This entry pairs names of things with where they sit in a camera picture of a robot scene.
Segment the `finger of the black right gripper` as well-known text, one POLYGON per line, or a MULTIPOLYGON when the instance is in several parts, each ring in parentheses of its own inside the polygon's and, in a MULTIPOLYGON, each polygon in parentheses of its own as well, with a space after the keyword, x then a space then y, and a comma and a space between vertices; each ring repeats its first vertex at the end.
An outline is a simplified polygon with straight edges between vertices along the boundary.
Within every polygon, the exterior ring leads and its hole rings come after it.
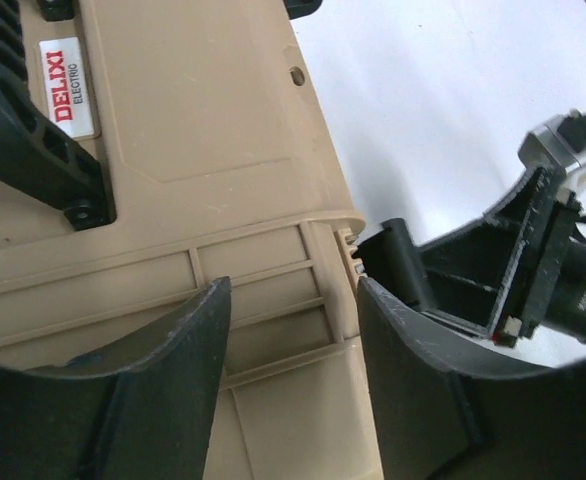
POLYGON ((424 259, 433 301, 420 312, 471 337, 495 333, 493 309, 506 270, 505 260, 435 261, 424 259))
POLYGON ((423 266, 424 259, 450 262, 505 260, 501 291, 517 242, 524 232, 527 215, 536 200, 546 198, 547 190, 546 167, 526 170, 515 186, 481 217, 422 245, 420 258, 423 266))

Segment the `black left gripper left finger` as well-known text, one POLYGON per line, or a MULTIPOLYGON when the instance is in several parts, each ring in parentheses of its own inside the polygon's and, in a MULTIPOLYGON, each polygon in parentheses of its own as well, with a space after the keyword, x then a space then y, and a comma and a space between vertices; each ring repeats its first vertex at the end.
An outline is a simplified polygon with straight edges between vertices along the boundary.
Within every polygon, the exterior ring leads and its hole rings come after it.
POLYGON ((61 367, 0 365, 0 479, 200 479, 231 283, 61 367))

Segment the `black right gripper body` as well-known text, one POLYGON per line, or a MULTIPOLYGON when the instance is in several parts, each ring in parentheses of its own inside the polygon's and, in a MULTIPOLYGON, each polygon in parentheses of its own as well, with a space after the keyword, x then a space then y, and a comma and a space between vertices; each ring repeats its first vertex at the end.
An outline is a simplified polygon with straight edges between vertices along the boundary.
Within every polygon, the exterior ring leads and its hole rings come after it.
POLYGON ((561 175, 548 169, 546 198, 536 200, 527 215, 493 309, 495 333, 490 339, 496 345, 514 347, 519 339, 531 337, 546 316, 581 208, 573 193, 564 201, 556 199, 560 185, 561 175))

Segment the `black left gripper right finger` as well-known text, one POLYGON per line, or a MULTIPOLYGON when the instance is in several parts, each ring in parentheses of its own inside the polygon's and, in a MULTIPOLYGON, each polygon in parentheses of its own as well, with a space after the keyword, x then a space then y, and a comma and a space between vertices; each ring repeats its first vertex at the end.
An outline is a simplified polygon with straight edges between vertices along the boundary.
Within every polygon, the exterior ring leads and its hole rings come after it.
POLYGON ((370 278, 357 302, 385 478, 586 479, 586 358, 499 354, 370 278))

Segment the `tan plastic tool box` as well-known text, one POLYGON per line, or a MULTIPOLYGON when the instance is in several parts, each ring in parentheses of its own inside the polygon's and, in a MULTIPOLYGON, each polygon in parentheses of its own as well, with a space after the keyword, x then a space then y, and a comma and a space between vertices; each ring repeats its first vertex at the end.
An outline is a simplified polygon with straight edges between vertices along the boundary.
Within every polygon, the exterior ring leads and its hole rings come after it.
POLYGON ((293 30, 315 1, 0 1, 0 365, 231 283, 200 479, 379 479, 355 209, 293 30))

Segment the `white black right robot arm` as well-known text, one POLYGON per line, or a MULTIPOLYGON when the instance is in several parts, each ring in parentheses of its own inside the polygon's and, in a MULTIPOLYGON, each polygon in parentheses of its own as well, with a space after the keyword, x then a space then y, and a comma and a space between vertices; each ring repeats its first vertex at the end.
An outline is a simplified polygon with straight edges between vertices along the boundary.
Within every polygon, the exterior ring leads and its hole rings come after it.
POLYGON ((432 319, 469 336, 514 346, 539 326, 586 344, 586 243, 581 205, 557 200, 560 176, 525 171, 482 217, 418 251, 432 319))

